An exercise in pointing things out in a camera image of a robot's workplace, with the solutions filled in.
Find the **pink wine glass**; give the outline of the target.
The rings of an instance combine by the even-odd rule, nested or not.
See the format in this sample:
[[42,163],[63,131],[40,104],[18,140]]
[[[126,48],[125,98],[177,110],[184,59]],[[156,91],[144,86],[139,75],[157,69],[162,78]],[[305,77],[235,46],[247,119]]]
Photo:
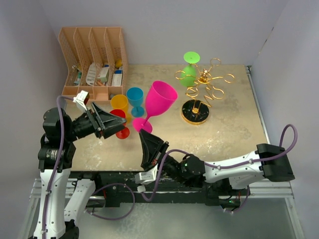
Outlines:
[[177,100],[177,91],[168,83],[164,81],[154,81],[149,89],[145,100],[145,109],[147,117],[135,118],[133,120],[133,127],[137,132],[141,129],[151,133],[153,130],[149,118],[157,117],[165,113],[172,104]]

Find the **yellow wine glass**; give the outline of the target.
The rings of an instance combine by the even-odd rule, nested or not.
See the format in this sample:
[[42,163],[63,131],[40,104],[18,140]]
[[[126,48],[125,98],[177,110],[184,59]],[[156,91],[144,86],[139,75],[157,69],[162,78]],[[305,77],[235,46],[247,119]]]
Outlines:
[[132,115],[129,113],[129,102],[125,95],[115,95],[111,99],[111,106],[115,110],[122,110],[126,115],[127,123],[132,121]]

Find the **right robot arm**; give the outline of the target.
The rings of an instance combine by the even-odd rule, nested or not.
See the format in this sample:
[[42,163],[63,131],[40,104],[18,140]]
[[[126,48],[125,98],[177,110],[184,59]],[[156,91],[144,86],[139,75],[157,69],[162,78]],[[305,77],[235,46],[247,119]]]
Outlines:
[[233,195],[239,189],[263,180],[271,182],[287,182],[295,179],[292,171],[288,152],[296,145],[298,131],[293,125],[285,126],[292,128],[294,139],[288,149],[281,144],[258,144],[255,151],[243,156],[205,162],[197,156],[183,151],[183,159],[177,162],[168,150],[168,143],[145,130],[139,132],[142,144],[142,163],[144,172],[136,176],[138,184],[148,184],[152,179],[143,177],[148,173],[154,173],[154,181],[158,182],[162,173],[171,179],[187,187],[201,188],[204,183],[213,184],[221,180],[222,191],[227,195]]

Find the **blue wine glass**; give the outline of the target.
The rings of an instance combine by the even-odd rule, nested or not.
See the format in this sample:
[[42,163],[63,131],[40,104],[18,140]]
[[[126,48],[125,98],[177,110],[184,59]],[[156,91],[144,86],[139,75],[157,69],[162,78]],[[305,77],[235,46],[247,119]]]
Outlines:
[[144,115],[142,103],[144,101],[144,93],[141,88],[132,87],[127,90],[127,98],[130,105],[133,107],[131,114],[135,118],[140,118]]

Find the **red wine glass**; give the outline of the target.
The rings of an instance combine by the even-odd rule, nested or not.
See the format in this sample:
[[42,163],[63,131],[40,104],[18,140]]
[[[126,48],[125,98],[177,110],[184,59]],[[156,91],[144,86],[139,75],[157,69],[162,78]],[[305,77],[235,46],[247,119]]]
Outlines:
[[[126,118],[126,114],[123,110],[120,109],[114,109],[110,111],[111,114]],[[130,130],[125,126],[123,130],[119,131],[116,133],[116,137],[119,139],[125,139],[130,135]]]

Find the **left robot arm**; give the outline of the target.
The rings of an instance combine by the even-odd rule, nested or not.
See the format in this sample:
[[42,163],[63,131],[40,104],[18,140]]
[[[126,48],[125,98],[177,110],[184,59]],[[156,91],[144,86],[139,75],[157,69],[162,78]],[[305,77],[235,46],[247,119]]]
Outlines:
[[74,142],[88,135],[107,139],[124,129],[126,119],[101,109],[96,103],[72,120],[61,106],[45,112],[44,135],[38,153],[41,199],[34,239],[77,239],[79,220],[91,195],[101,193],[98,173],[82,173],[68,203],[65,202]]

